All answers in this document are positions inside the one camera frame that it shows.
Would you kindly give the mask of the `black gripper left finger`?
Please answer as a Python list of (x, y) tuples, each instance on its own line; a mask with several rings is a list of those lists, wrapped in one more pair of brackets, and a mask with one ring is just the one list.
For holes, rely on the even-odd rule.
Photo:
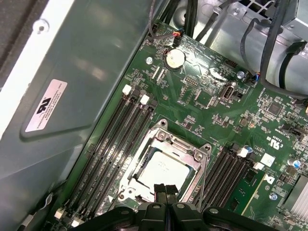
[(77, 226), (78, 231), (164, 231), (167, 216), (167, 191), (154, 185), (154, 202), (143, 203), (138, 211), (121, 206)]

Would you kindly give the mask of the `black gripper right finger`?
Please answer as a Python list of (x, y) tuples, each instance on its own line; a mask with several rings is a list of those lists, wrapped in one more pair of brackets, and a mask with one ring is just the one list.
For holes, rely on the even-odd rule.
[(193, 204), (179, 202), (176, 185), (167, 185), (166, 194), (174, 231), (276, 231), (227, 209), (210, 206), (199, 212)]

